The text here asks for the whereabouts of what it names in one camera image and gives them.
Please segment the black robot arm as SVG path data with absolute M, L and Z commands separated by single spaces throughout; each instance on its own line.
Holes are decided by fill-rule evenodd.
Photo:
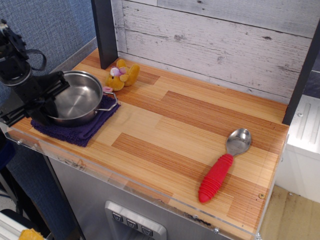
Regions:
M 28 60 L 40 50 L 26 49 L 22 36 L 14 33 L 5 20 L 0 21 L 0 82 L 10 88 L 10 94 L 0 105 L 1 121 L 12 126 L 23 118 L 41 125 L 50 125 L 58 116 L 55 99 L 70 85 L 62 71 L 35 76 Z

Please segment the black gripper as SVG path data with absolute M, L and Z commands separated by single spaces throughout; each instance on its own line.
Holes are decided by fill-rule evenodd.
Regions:
M 59 116 L 55 96 L 70 86 L 62 71 L 43 76 L 33 76 L 30 70 L 8 74 L 1 71 L 0 82 L 11 89 L 0 105 L 0 120 L 9 127 L 23 118 L 31 118 L 42 126 L 51 125 L 49 117 Z

